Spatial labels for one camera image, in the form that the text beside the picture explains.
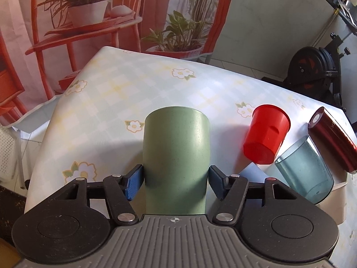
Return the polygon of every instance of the silver screw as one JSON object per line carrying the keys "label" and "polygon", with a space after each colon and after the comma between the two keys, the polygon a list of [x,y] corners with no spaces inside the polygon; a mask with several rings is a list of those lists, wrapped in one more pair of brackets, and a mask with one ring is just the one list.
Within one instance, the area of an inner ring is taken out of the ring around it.
{"label": "silver screw", "polygon": [[233,220],[233,216],[228,213],[220,213],[216,215],[216,219],[219,220],[220,222],[230,222]]}
{"label": "silver screw", "polygon": [[118,220],[121,222],[130,223],[135,220],[135,215],[131,213],[123,213],[118,216]]}

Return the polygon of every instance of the dark red metallic tumbler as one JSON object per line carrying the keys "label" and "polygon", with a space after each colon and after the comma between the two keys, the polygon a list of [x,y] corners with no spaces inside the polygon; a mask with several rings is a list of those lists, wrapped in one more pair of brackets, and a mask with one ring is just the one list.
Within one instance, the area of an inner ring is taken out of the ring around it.
{"label": "dark red metallic tumbler", "polygon": [[256,164],[272,164],[290,125],[288,115],[277,106],[258,106],[243,144],[244,155]]}
{"label": "dark red metallic tumbler", "polygon": [[316,136],[320,139],[345,171],[357,172],[356,145],[324,107],[312,115],[308,132],[311,138]]}

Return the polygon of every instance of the white wall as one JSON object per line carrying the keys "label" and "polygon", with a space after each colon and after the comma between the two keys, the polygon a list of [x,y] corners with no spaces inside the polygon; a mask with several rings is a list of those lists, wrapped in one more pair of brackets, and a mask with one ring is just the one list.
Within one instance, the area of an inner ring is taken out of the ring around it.
{"label": "white wall", "polygon": [[[324,47],[330,41],[330,33],[334,32],[344,37],[346,33],[346,24],[340,17],[337,17],[326,31],[317,47]],[[348,47],[351,54],[340,59],[342,76],[342,105],[346,108],[346,115],[353,123],[357,121],[357,37],[351,34],[340,46],[340,52]]]}
{"label": "white wall", "polygon": [[232,0],[213,58],[285,77],[332,13],[325,0]]}

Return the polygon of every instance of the floral tablecloth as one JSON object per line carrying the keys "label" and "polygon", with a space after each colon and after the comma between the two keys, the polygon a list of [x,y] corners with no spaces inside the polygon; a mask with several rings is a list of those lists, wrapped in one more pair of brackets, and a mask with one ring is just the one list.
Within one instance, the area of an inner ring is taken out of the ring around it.
{"label": "floral tablecloth", "polygon": [[[202,111],[211,123],[211,164],[239,173],[249,161],[241,147],[254,108],[274,104],[289,115],[283,153],[307,134],[307,122],[325,106],[352,140],[344,113],[305,96],[213,66],[162,56],[102,48],[60,98],[47,128],[29,187],[26,211],[72,179],[101,181],[142,162],[146,116],[166,106]],[[266,170],[269,166],[260,166]],[[357,267],[357,176],[348,176],[347,219],[331,256],[339,268]],[[145,211],[145,188],[132,202]],[[214,194],[208,189],[207,210]],[[103,200],[91,206],[106,213]]]}

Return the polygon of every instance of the white plastic chair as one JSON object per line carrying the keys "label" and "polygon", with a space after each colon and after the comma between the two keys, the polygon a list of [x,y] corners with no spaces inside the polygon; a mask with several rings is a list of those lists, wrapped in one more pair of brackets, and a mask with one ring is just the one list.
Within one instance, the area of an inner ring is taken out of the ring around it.
{"label": "white plastic chair", "polygon": [[20,130],[15,131],[13,128],[0,125],[0,181],[11,181],[16,168],[18,168],[20,187],[25,189]]}

